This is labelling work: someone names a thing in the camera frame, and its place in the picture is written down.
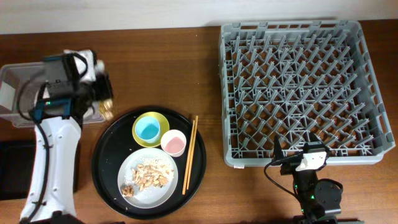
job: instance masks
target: blue cup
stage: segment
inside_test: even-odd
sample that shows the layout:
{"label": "blue cup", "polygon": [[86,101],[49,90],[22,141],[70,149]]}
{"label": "blue cup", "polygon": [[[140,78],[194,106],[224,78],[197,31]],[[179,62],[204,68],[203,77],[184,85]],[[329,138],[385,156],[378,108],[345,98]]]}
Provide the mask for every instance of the blue cup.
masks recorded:
{"label": "blue cup", "polygon": [[146,116],[137,121],[135,132],[146,143],[154,143],[160,136],[160,124],[151,116]]}

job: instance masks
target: black tray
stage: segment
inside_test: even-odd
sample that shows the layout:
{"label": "black tray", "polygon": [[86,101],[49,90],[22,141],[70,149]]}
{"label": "black tray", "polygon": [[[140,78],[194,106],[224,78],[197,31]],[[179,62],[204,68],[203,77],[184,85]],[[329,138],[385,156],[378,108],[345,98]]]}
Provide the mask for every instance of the black tray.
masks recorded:
{"label": "black tray", "polygon": [[163,114],[169,121],[170,129],[180,130],[187,137],[187,142],[190,141],[192,123],[187,118],[165,108],[145,107],[117,119],[100,137],[91,161],[94,185],[102,199],[120,214],[141,220],[160,218],[184,206],[198,190],[206,170],[206,149],[200,133],[197,132],[190,189],[185,195],[182,195],[182,185],[189,143],[182,156],[173,157],[178,167],[178,184],[166,202],[155,208],[142,209],[130,205],[123,199],[118,189],[119,168],[127,156],[143,148],[132,138],[132,124],[138,116],[150,111]]}
{"label": "black tray", "polygon": [[[26,198],[35,162],[35,140],[0,142],[0,200]],[[80,145],[75,156],[73,192],[77,191]]]}

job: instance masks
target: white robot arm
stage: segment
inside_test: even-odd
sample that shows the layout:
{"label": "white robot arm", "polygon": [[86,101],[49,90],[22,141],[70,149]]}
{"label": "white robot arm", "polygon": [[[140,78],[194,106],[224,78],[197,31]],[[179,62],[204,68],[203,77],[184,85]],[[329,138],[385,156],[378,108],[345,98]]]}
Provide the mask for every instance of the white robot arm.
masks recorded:
{"label": "white robot arm", "polygon": [[[99,112],[106,119],[112,118],[112,88],[94,52],[65,51],[45,58],[44,65],[45,69],[32,77],[45,75],[47,81],[37,94],[30,117],[20,112],[17,101],[21,116],[35,123],[36,134],[32,182],[21,223],[76,216],[73,174],[83,117],[93,113],[92,103],[99,101]],[[22,86],[19,98],[28,84]]]}

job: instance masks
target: white wall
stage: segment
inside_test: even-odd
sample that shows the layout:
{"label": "white wall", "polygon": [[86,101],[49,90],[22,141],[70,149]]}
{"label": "white wall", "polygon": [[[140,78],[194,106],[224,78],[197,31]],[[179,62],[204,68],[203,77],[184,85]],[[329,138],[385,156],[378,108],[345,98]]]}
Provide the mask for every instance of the white wall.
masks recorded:
{"label": "white wall", "polygon": [[0,34],[396,18],[398,0],[0,0]]}

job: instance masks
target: chopsticks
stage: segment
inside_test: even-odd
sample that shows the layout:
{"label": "chopsticks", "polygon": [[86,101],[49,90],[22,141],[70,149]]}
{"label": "chopsticks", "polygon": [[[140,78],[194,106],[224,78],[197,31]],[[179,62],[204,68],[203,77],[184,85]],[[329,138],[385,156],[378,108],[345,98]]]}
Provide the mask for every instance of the chopsticks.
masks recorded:
{"label": "chopsticks", "polygon": [[197,138],[197,129],[198,129],[198,116],[195,117],[195,120],[193,121],[192,124],[191,140],[189,142],[189,148],[188,148],[187,166],[185,168],[184,185],[182,186],[182,195],[185,195],[185,191],[189,189],[193,152],[195,150],[195,140]]}

